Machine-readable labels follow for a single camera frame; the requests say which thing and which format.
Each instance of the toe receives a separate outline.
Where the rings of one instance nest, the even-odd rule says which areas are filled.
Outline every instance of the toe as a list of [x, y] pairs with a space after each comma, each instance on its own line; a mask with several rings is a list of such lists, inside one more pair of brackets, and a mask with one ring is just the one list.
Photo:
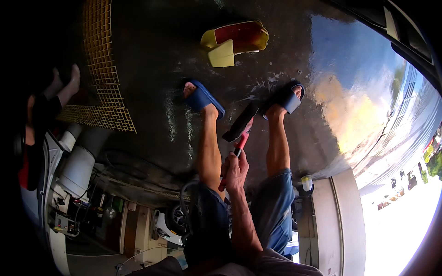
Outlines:
[[191, 83], [191, 82], [187, 82], [184, 85], [184, 91], [183, 91], [184, 92], [184, 98], [189, 97], [190, 94], [192, 94], [193, 91], [195, 91], [195, 90], [196, 90], [196, 86], [193, 83]]

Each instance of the black hose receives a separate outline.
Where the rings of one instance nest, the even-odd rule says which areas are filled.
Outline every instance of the black hose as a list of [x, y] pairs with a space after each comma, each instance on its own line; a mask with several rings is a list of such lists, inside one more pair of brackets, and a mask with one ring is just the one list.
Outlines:
[[185, 242], [187, 240], [187, 237], [190, 234], [193, 234], [192, 225], [191, 225], [191, 219], [190, 219], [190, 216], [189, 216], [189, 210], [187, 209], [187, 205], [184, 202], [184, 192], [186, 191], [186, 189], [189, 186], [195, 185], [197, 183], [198, 182], [194, 182], [194, 181], [188, 182], [188, 183], [184, 184], [181, 187], [181, 190], [179, 192], [179, 203], [181, 204], [181, 210], [184, 211], [183, 213], [184, 213], [184, 216], [186, 217], [186, 225], [187, 225], [186, 233], [181, 238], [181, 241], [182, 241], [183, 245], [185, 244]]

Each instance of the denim shorts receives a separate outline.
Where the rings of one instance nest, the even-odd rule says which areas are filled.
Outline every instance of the denim shorts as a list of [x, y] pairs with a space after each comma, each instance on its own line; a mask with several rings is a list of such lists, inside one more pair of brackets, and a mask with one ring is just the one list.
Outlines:
[[[252, 198], [250, 213], [263, 248], [284, 254], [292, 240], [290, 206], [295, 198], [292, 171], [284, 169], [267, 178]], [[192, 197], [190, 220], [193, 235], [187, 238], [184, 255], [189, 266], [221, 257], [232, 261], [233, 250], [229, 237], [229, 209], [221, 197], [204, 183], [198, 183]]]

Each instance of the white wall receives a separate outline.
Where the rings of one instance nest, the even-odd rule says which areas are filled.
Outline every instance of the white wall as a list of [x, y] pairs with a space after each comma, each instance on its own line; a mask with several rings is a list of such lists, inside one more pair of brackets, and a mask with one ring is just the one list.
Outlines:
[[348, 169], [332, 177], [341, 214], [343, 233], [343, 276], [363, 276], [366, 258], [365, 223], [361, 197]]
[[341, 233], [338, 211], [330, 179], [314, 181], [313, 204], [316, 214], [319, 267], [324, 274], [342, 275]]
[[147, 249], [150, 250], [137, 255], [135, 261], [155, 264], [167, 256], [167, 241], [161, 237], [157, 241], [151, 240], [150, 221], [153, 210], [140, 205], [138, 205], [137, 208], [140, 208], [140, 212], [138, 214], [137, 232], [135, 234], [135, 254], [137, 254], [137, 249], [139, 249], [140, 252]]

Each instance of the yellow plastic grid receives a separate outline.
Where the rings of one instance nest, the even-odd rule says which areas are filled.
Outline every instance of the yellow plastic grid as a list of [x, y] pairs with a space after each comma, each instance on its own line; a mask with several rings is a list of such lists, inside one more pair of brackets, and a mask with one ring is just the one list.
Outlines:
[[58, 119], [137, 133], [120, 93], [117, 68], [112, 58], [110, 18], [111, 0], [87, 0], [84, 3], [84, 49], [88, 58], [91, 85], [95, 87], [101, 105], [69, 105], [63, 108]]

